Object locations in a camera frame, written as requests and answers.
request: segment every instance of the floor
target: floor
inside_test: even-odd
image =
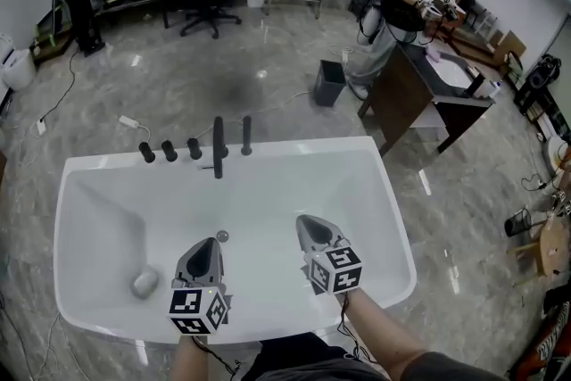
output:
[[[339,59],[331,45],[354,46],[356,22],[342,8],[325,6],[315,20],[308,7],[276,4],[270,16],[236,9],[244,23],[228,24],[220,39],[207,29],[180,37],[180,13],[164,29],[159,15],[121,19],[103,31],[105,50],[72,62],[76,83],[47,117],[47,133],[32,136],[36,120],[70,84],[71,48],[41,66],[33,85],[13,98],[2,129],[8,166],[0,189],[0,290],[19,329],[33,375],[51,349],[53,379],[77,380],[80,367],[93,381],[166,380],[173,348],[103,338],[54,321],[52,248],[54,212],[66,159],[137,149],[145,134],[118,122],[127,115],[182,147],[207,129],[216,115],[237,120],[253,115],[254,142],[315,137],[382,136],[357,117],[359,102],[344,90],[335,108],[316,106],[311,90],[320,59]],[[506,254],[503,221],[537,195],[519,184],[539,166],[540,144],[504,87],[495,104],[442,155],[435,138],[411,130],[384,158],[418,271],[412,296],[389,312],[426,344],[451,357],[503,374],[540,322],[547,284],[514,288],[522,271]],[[239,143],[238,124],[228,124],[227,142]],[[211,143],[210,135],[202,138]],[[423,186],[423,170],[430,191]],[[0,323],[0,360],[17,379],[28,378],[16,335]],[[334,329],[321,331],[331,344],[349,347]],[[226,359],[252,360],[257,344],[217,348]],[[212,379],[228,375],[212,363]]]

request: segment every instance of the soap bar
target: soap bar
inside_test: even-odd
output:
[[[159,284],[159,274],[153,267],[147,265],[141,274],[135,278],[131,285],[131,292],[140,299],[147,299],[151,296]]]

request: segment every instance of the tap knob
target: tap knob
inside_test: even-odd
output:
[[[169,140],[162,142],[161,148],[164,152],[164,155],[167,157],[167,161],[174,162],[178,158],[178,154]]]
[[[245,116],[242,122],[244,124],[244,129],[242,130],[242,155],[249,156],[252,154],[252,148],[250,147],[252,142],[252,117]]]
[[[200,150],[200,145],[198,144],[198,139],[189,138],[186,142],[188,149],[190,150],[190,157],[195,161],[203,157],[203,152]]]
[[[148,143],[143,142],[141,145],[139,145],[139,151],[145,158],[146,163],[154,162],[155,155],[153,153],[153,150],[151,149],[151,146],[149,146]]]

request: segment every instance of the white sink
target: white sink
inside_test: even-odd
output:
[[[221,229],[229,324],[211,344],[278,338],[334,325],[335,298],[316,296],[302,273],[295,220],[335,223],[363,261],[362,287],[381,306],[404,300],[417,274],[401,214],[370,137],[229,145],[224,178],[187,150],[168,163],[139,153],[67,160],[54,239],[55,296],[71,324],[107,335],[175,343],[166,314],[178,259]],[[160,274],[146,300],[129,289],[145,265]]]

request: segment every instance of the box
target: box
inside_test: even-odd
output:
[[[181,335],[213,335],[228,313],[217,287],[172,289],[169,320]]]
[[[350,246],[305,254],[310,280],[328,294],[359,287],[362,263]]]

